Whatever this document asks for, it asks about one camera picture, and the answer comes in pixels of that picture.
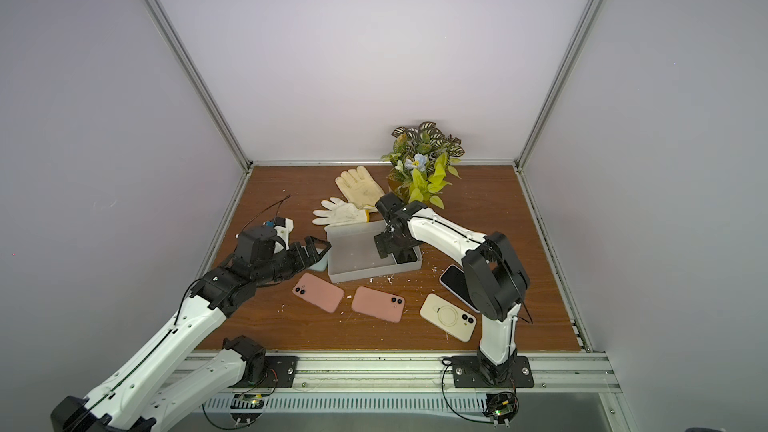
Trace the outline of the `mint green phone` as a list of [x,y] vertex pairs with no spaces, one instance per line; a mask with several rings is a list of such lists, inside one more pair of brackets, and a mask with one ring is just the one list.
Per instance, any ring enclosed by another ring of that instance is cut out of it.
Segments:
[[325,255],[321,260],[319,260],[318,262],[313,264],[310,267],[310,270],[313,271],[313,272],[323,272],[323,271],[325,271],[327,269],[327,267],[328,267],[329,258],[330,258],[329,255]]

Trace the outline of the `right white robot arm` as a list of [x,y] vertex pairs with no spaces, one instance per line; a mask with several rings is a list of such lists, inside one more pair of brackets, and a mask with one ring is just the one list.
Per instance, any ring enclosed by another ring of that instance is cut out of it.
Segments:
[[515,332],[530,278],[508,238],[500,232],[471,231],[419,201],[407,204],[393,193],[382,196],[375,207],[385,221],[385,230],[374,237],[380,257],[399,257],[428,244],[460,266],[470,300],[482,315],[479,373],[494,386],[510,379],[517,356]]

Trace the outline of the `pink phone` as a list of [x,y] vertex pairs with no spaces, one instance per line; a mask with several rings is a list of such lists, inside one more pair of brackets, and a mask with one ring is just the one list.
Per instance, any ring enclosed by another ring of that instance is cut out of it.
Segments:
[[304,273],[292,292],[327,313],[334,313],[344,298],[343,289],[311,273]]
[[405,299],[391,293],[358,287],[355,291],[352,310],[391,323],[401,321]]

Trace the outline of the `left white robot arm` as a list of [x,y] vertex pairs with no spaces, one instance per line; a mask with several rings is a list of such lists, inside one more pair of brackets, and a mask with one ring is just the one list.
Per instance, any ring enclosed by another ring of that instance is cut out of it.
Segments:
[[200,369],[166,387],[170,375],[258,289],[278,285],[321,262],[328,241],[293,242],[293,223],[276,218],[242,231],[235,250],[193,281],[174,315],[122,367],[85,397],[68,396],[51,412],[56,431],[166,431],[227,387],[268,387],[266,350],[239,336]]

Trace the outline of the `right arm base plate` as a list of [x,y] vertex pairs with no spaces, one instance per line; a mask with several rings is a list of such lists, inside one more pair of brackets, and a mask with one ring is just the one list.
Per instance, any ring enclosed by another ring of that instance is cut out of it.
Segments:
[[453,385],[458,389],[532,389],[535,387],[530,362],[516,355],[496,365],[479,355],[458,355],[448,358]]

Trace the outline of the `cream white phone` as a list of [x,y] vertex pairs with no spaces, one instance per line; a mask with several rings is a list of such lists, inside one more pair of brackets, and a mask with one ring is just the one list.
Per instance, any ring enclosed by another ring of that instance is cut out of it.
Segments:
[[434,293],[426,296],[420,308],[420,316],[463,343],[470,341],[477,325],[476,318],[469,312],[454,306]]

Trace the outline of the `grey plastic storage box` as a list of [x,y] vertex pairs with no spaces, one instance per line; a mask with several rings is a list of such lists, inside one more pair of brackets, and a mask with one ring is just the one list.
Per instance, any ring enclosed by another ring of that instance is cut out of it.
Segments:
[[370,279],[419,270],[423,257],[419,247],[410,259],[392,254],[381,258],[374,237],[385,230],[383,221],[356,223],[325,228],[331,249],[327,272],[332,283]]

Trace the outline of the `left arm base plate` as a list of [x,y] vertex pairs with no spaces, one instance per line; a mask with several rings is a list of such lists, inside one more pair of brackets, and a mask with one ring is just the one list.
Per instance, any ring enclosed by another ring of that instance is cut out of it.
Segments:
[[235,387],[291,388],[299,358],[293,355],[266,355],[246,363],[244,374]]

